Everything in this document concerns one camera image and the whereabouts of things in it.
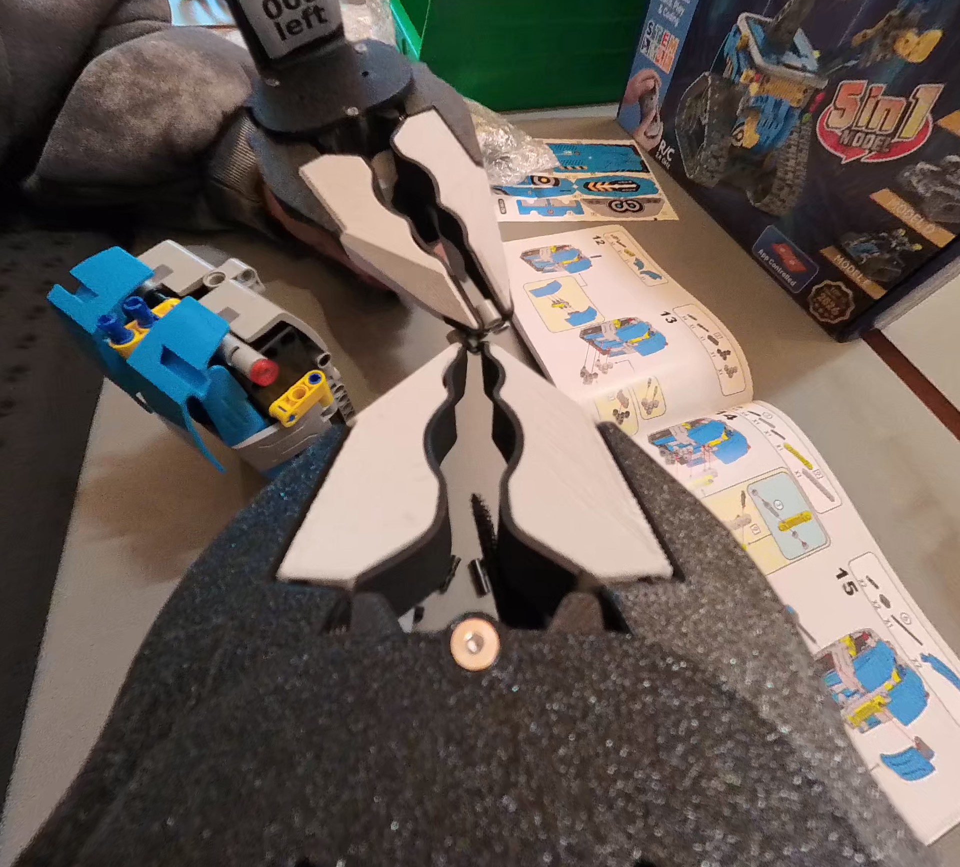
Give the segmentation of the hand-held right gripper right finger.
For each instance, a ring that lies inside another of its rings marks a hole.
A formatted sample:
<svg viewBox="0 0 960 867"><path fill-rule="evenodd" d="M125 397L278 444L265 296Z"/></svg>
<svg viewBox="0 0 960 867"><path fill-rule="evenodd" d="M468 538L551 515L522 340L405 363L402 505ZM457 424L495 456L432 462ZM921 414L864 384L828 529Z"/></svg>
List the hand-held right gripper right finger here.
<svg viewBox="0 0 960 867"><path fill-rule="evenodd" d="M598 429L498 345L482 349L500 482L499 565L512 586L622 586L672 564Z"/></svg>

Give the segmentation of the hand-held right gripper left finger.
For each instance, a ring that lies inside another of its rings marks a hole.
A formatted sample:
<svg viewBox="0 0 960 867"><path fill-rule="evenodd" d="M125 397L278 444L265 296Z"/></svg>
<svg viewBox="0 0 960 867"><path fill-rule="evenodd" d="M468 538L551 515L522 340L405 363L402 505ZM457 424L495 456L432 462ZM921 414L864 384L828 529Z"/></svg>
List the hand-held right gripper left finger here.
<svg viewBox="0 0 960 867"><path fill-rule="evenodd" d="M450 345L363 410L277 577L330 588L438 588L451 551L441 465L457 440L466 350Z"/></svg>

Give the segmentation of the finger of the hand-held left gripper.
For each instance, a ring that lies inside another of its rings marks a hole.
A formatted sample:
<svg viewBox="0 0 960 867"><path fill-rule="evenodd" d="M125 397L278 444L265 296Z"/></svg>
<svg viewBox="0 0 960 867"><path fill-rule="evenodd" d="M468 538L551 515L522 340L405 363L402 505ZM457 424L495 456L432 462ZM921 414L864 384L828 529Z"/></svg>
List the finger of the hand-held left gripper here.
<svg viewBox="0 0 960 867"><path fill-rule="evenodd" d="M481 328L448 267L414 238L407 218L379 199L375 172L362 156L321 154L298 175L332 218L352 261L451 326Z"/></svg>
<svg viewBox="0 0 960 867"><path fill-rule="evenodd" d="M432 107L407 116L391 137L397 158L426 177L427 208L438 215L438 233L462 261L478 298L514 312L509 272L494 198L482 164L469 154L450 124Z"/></svg>

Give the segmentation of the building instruction booklet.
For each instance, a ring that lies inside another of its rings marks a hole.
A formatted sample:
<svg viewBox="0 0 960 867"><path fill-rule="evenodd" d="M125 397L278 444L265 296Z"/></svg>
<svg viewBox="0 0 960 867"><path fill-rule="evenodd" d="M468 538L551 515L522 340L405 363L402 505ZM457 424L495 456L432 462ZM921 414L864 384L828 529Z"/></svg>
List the building instruction booklet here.
<svg viewBox="0 0 960 867"><path fill-rule="evenodd" d="M615 424L750 558L814 655L898 813L931 843L958 826L958 657L915 603L821 453L754 400L737 340L621 225L505 243L515 327L548 378Z"/></svg>

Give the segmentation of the person's left forearm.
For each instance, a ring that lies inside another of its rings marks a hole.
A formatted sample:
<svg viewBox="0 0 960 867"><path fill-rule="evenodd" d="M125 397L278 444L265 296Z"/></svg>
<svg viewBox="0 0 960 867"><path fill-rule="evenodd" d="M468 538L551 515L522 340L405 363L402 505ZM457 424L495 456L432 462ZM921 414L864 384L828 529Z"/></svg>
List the person's left forearm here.
<svg viewBox="0 0 960 867"><path fill-rule="evenodd" d="M209 30L125 41L79 74L23 189L50 211L267 234L246 111L256 77L250 54Z"/></svg>

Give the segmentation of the grey desk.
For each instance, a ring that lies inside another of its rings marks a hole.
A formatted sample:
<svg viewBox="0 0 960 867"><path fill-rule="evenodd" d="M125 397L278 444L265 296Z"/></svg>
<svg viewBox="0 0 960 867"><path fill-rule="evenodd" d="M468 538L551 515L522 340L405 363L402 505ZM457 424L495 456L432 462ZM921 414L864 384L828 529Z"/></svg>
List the grey desk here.
<svg viewBox="0 0 960 867"><path fill-rule="evenodd" d="M754 392L824 455L898 578L958 652L958 303L949 288L903 338L834 342L678 185L652 164L678 219L631 231L730 329ZM423 311L366 292L334 265L246 232L218 248L250 262L282 304L329 336L364 406L434 357L446 334ZM189 565L263 481L227 472L111 384L97 401L74 486L27 502L71 507L42 590L11 771L2 777L2 865L13 864L100 734L149 627Z"/></svg>

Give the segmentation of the person's left hand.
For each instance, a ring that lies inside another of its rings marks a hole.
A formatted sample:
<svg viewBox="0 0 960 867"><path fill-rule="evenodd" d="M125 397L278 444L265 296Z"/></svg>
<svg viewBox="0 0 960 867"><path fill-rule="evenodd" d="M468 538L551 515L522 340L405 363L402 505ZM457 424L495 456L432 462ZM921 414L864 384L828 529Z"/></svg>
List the person's left hand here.
<svg viewBox="0 0 960 867"><path fill-rule="evenodd" d="M302 246L310 249L319 258L336 263L354 275L362 284L382 293L393 290L379 278L368 273L352 261L338 235L323 225L306 220L289 205L285 205L273 191L263 185L263 201L272 220Z"/></svg>

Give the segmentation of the clear bubble wrap bag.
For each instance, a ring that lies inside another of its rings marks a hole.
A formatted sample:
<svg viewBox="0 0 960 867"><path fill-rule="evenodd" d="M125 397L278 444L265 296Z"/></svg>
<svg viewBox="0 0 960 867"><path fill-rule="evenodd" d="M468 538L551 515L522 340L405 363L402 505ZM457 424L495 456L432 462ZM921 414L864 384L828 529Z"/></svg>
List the clear bubble wrap bag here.
<svg viewBox="0 0 960 867"><path fill-rule="evenodd" d="M342 3L346 38L351 42L373 40L396 46L400 39L390 0ZM506 116L469 97L463 104L473 124L486 175L492 187L517 186L528 175L551 168L556 156L546 142L534 138Z"/></svg>

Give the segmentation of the blue sticker sheet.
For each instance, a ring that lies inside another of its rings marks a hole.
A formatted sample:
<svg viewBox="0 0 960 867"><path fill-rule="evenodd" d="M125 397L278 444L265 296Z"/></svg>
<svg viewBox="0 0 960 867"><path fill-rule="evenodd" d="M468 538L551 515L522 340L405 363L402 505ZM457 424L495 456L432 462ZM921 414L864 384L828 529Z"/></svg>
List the blue sticker sheet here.
<svg viewBox="0 0 960 867"><path fill-rule="evenodd" d="M542 140L552 167L492 189L502 223L675 221L641 148L630 139Z"/></svg>

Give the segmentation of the green plastic bin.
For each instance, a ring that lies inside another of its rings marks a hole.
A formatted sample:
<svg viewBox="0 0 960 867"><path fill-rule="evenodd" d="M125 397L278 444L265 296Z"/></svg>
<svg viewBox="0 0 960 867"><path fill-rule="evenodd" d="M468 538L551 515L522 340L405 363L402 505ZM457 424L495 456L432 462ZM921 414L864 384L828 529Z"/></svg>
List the green plastic bin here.
<svg viewBox="0 0 960 867"><path fill-rule="evenodd" d="M400 53L500 113L618 101L648 2L387 1Z"/></svg>

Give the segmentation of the grey blue toy robot body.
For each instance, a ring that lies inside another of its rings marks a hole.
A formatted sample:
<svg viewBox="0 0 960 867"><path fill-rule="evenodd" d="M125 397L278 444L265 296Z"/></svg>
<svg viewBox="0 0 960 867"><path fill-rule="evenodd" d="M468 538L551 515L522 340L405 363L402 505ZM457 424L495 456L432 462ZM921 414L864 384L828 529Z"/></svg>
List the grey blue toy robot body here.
<svg viewBox="0 0 960 867"><path fill-rule="evenodd" d="M267 296L236 257L214 263L167 239L103 249L47 301L104 377L216 470L209 439L275 477L356 412L323 336Z"/></svg>

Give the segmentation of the dark toy kit box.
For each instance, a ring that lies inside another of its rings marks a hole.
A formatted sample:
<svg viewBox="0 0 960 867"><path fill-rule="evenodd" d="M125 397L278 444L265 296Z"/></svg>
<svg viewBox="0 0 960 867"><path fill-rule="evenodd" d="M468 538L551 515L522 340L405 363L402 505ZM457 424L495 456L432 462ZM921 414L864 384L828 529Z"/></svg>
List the dark toy kit box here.
<svg viewBox="0 0 960 867"><path fill-rule="evenodd" d="M959 0L648 0L617 120L833 339L958 257Z"/></svg>

